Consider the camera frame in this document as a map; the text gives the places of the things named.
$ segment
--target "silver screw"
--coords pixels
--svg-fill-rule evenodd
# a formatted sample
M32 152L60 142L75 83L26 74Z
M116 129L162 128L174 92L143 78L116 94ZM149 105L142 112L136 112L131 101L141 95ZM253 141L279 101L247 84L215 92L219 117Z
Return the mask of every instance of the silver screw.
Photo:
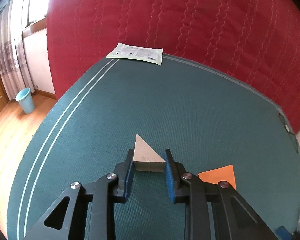
M222 188L229 188L229 183L227 181L220 181L219 182L220 187Z
M191 179L192 178L192 174L189 172L185 172L184 174L182 174L182 177L184 179Z
M116 177L117 177L117 174L115 174L115 173L109 173L107 175L107 179L115 179Z
M80 186L80 182L74 182L71 184L71 188L75 189L75 188L78 188Z

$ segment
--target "window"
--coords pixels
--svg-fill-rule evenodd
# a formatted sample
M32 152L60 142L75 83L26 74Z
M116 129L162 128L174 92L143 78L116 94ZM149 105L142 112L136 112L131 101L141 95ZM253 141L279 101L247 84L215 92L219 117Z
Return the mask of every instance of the window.
M28 24L39 21L47 15L49 0L29 0Z

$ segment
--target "sheer white curtain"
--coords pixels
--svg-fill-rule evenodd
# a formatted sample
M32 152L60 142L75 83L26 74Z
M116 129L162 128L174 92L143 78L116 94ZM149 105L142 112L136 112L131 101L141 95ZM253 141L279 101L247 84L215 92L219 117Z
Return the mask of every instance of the sheer white curtain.
M23 0L13 0L0 15L0 75L9 99L22 89L34 92L22 40Z

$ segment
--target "wooden triangle block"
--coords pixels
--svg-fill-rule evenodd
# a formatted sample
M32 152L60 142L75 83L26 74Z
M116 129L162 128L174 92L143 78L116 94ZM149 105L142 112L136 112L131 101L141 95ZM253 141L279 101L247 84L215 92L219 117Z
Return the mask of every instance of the wooden triangle block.
M201 172L198 175L202 181L212 184L218 184L219 181L225 180L236 189L234 170L232 165L228 165L211 171Z
M139 135L136 136L133 163L137 171L163 171L166 162Z

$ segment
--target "wooden floor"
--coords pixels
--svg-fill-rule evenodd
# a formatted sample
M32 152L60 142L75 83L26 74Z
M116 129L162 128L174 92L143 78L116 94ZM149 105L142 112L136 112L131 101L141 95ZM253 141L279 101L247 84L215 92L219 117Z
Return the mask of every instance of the wooden floor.
M16 101L0 112L0 229L7 237L7 208L19 163L37 128L57 102L33 95L35 110L26 115Z

